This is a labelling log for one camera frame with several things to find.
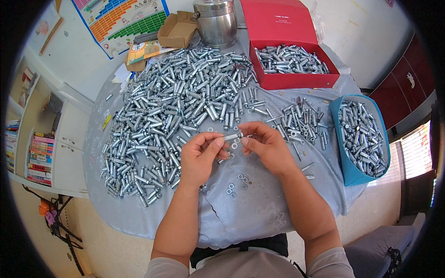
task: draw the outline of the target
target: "gray shirt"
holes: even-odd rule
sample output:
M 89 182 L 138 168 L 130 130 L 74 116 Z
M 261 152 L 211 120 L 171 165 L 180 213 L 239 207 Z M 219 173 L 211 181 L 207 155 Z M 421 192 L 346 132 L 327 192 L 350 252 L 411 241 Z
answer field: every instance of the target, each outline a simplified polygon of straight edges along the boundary
M 329 249 L 316 257 L 307 268 L 312 278 L 354 278 L 343 247 Z M 229 252 L 216 255 L 192 274 L 182 263 L 171 258 L 154 258 L 144 278 L 201 277 L 294 277 L 300 271 L 283 256 L 263 251 Z

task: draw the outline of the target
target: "red box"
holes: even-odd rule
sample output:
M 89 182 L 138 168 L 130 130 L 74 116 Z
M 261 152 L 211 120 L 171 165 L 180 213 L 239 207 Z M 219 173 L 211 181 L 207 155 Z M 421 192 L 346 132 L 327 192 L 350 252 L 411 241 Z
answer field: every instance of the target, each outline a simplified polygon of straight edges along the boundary
M 293 88 L 332 88 L 340 73 L 318 45 L 309 10 L 296 0 L 241 0 L 250 39 L 249 56 L 259 85 L 266 90 Z M 328 66 L 330 74 L 270 73 L 265 74 L 255 47 L 285 44 L 302 46 L 316 52 Z

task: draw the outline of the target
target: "gray tablecloth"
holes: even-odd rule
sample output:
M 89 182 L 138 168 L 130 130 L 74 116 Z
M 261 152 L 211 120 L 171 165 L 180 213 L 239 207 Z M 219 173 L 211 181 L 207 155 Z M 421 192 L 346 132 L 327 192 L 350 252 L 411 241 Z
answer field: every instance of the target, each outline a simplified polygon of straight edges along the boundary
M 247 31 L 239 30 L 238 38 L 238 43 L 227 51 L 248 53 Z M 360 90 L 349 74 L 350 68 L 344 65 L 329 47 L 326 45 L 321 45 L 321 47 L 341 74 L 333 89 L 266 91 L 259 88 L 258 93 L 259 99 L 267 101 L 266 107 L 274 115 L 280 115 L 281 109 L 295 104 L 297 96 L 306 97 L 306 100 L 316 108 L 321 107 L 321 111 L 325 114 L 322 122 L 329 126 L 326 150 L 321 150 L 319 140 L 316 140 L 315 146 L 297 143 L 300 152 L 306 154 L 303 155 L 303 161 L 299 161 L 291 144 L 288 145 L 296 158 L 296 163 L 301 168 L 311 162 L 316 163 L 305 173 L 315 175 L 315 178 L 310 180 L 311 184 L 326 200 L 334 216 L 337 217 L 339 214 L 348 214 L 349 207 L 361 195 L 366 185 L 343 186 L 338 144 L 326 102 L 344 94 L 360 94 Z M 162 189 L 162 198 L 144 209 L 137 196 L 125 195 L 123 199 L 114 199 L 108 195 L 104 186 L 105 180 L 99 178 L 101 168 L 104 167 L 101 151 L 104 142 L 109 138 L 111 125 L 108 125 L 104 131 L 100 128 L 108 114 L 114 114 L 122 107 L 122 95 L 119 94 L 120 84 L 112 84 L 113 78 L 114 75 L 111 74 L 97 96 L 85 136 L 82 159 L 86 186 L 91 202 L 107 224 L 127 234 L 153 239 L 174 191 L 169 187 Z M 110 93 L 113 93 L 113 97 L 105 101 Z M 244 113 L 241 121 L 263 121 L 264 119 L 257 113 Z M 212 122 L 210 118 L 204 121 L 201 130 L 207 130 L 208 127 L 213 127 L 214 131 L 225 135 L 234 132 L 233 130 L 225 132 L 219 121 Z M 182 131 L 179 135 L 186 138 Z M 269 237 L 294 229 L 279 181 L 264 168 L 256 154 L 244 157 L 240 151 L 241 145 L 238 149 L 232 150 L 235 154 L 234 160 L 225 161 L 220 165 L 214 164 L 207 188 L 199 194 L 198 247 L 225 248 L 230 244 Z M 147 162 L 144 155 L 139 154 L 137 157 L 139 167 Z M 249 179 L 246 190 L 241 189 L 243 183 L 237 178 L 240 173 Z M 235 185 L 234 191 L 237 194 L 235 198 L 231 198 L 226 193 L 229 183 Z

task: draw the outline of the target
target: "metal stand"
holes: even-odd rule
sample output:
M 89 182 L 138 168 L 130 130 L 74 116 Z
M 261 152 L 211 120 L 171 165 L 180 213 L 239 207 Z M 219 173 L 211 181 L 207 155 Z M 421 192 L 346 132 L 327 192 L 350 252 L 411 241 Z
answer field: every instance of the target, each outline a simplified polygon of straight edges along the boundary
M 30 193 L 36 195 L 36 196 L 39 197 L 41 200 L 43 200 L 45 203 L 47 203 L 48 206 L 50 207 L 50 209 L 51 209 L 51 207 L 53 207 L 54 210 L 57 211 L 57 214 L 56 214 L 56 216 L 54 217 L 54 219 L 56 220 L 56 221 L 54 222 L 54 224 L 49 225 L 48 221 L 47 221 L 46 218 L 45 218 L 46 225 L 47 225 L 47 227 L 51 230 L 51 234 L 52 234 L 53 236 L 56 236 L 56 237 L 60 238 L 61 241 L 63 241 L 63 242 L 65 242 L 66 244 L 68 244 L 69 250 L 71 251 L 71 255 L 73 256 L 73 259 L 74 259 L 74 262 L 76 263 L 77 269 L 79 270 L 80 274 L 83 276 L 83 275 L 84 275 L 84 272 L 82 271 L 82 268 L 81 268 L 81 266 L 80 266 L 80 264 L 79 264 L 79 262 L 78 262 L 78 260 L 77 260 L 76 253 L 74 253 L 74 248 L 73 248 L 73 247 L 76 247 L 76 248 L 82 250 L 83 247 L 80 246 L 79 244 L 77 244 L 76 242 L 73 242 L 73 241 L 70 239 L 70 236 L 73 237 L 73 238 L 75 238 L 76 240 L 78 240 L 78 241 L 80 241 L 80 242 L 82 242 L 82 239 L 79 238 L 79 237 L 77 237 L 76 235 L 74 235 L 72 232 L 70 232 L 70 231 L 69 231 L 69 230 L 62 224 L 62 222 L 61 222 L 61 220 L 60 220 L 60 213 L 62 212 L 62 210 L 65 208 L 65 206 L 68 204 L 68 202 L 69 202 L 73 197 L 70 196 L 70 197 L 68 198 L 68 200 L 66 200 L 66 202 L 63 202 L 63 196 L 64 196 L 64 195 L 59 194 L 59 197 L 58 197 L 57 199 L 56 199 L 56 198 L 51 198 L 51 200 L 47 200 L 47 199 L 41 197 L 40 195 L 38 195 L 37 193 L 35 193 L 34 191 L 30 190 L 28 187 L 24 186 L 23 184 L 22 184 L 22 186 L 23 186 L 23 188 L 24 188 L 26 191 L 28 191 L 28 192 L 30 192 Z M 66 232 L 65 237 L 63 237 L 63 236 L 61 235 L 61 233 L 60 233 L 60 228 L 62 228 L 62 229 Z

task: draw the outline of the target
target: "stack of books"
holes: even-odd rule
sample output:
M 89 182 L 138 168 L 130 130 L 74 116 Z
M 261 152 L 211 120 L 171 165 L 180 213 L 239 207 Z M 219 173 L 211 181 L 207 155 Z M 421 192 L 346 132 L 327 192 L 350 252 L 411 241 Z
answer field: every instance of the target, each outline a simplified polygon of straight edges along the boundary
M 29 146 L 28 177 L 30 181 L 51 186 L 51 162 L 53 159 L 54 136 L 34 133 Z
M 17 148 L 17 131 L 19 130 L 20 119 L 6 122 L 6 166 L 8 170 L 14 172 L 15 152 Z

